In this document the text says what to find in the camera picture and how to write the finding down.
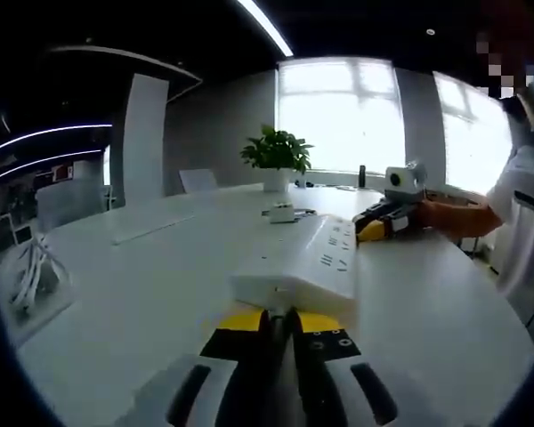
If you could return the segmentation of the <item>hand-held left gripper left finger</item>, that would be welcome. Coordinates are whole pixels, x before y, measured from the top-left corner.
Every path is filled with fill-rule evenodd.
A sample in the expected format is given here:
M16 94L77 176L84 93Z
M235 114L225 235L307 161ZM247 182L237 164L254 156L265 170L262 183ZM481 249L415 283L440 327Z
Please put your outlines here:
M282 350L269 311L236 310L197 354L179 357L135 394L116 426L258 426Z

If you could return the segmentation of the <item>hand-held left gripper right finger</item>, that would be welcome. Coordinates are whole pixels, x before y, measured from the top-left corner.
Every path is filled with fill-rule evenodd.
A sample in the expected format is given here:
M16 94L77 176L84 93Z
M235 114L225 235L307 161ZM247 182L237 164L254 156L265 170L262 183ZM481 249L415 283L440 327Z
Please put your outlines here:
M433 424L433 410L412 380L362 352L336 319L292 309L287 325L308 426Z

